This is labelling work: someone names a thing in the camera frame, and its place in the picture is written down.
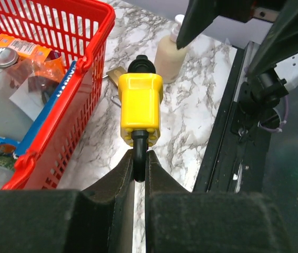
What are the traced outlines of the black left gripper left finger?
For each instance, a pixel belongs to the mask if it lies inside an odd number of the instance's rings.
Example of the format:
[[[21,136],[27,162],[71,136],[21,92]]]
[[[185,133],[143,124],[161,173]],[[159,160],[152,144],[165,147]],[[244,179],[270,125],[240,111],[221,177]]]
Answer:
[[[93,249],[95,252],[132,252],[134,192],[132,150],[83,192],[94,204]]]

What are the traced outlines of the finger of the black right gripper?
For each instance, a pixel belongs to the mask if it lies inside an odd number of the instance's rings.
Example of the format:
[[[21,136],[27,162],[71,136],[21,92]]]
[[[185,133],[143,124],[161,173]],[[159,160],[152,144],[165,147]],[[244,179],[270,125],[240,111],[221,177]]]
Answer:
[[[246,23],[254,13],[254,1],[198,0],[189,1],[176,39],[177,49],[186,47],[218,16]]]
[[[254,55],[247,69],[247,75],[262,74],[296,53],[298,53],[298,1],[286,1]]]

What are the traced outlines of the yellow padlock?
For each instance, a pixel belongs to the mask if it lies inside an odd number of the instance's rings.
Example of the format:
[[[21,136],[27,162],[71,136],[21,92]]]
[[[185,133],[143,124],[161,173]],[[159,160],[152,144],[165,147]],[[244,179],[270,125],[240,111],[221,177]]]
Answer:
[[[146,55],[138,55],[118,79],[121,102],[120,134],[132,147],[133,172],[137,182],[145,181],[146,153],[161,136],[163,78]]]

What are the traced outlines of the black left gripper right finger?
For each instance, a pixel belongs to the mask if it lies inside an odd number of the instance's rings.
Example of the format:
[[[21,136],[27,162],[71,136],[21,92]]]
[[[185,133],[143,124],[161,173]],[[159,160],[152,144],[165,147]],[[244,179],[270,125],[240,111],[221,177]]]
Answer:
[[[155,251],[154,236],[163,238],[166,232],[175,235],[181,226],[177,209],[179,197],[189,192],[161,165],[156,153],[146,153],[145,168],[145,236],[146,252]]]

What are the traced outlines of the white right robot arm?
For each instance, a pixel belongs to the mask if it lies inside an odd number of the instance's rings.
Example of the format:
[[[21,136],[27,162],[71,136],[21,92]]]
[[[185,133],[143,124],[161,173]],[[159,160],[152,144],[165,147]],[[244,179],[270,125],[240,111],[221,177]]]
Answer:
[[[238,133],[245,141],[262,127],[266,112],[298,86],[298,1],[189,1],[177,48],[189,45],[219,16],[242,23],[253,18],[272,23],[245,68],[239,93],[243,119]]]

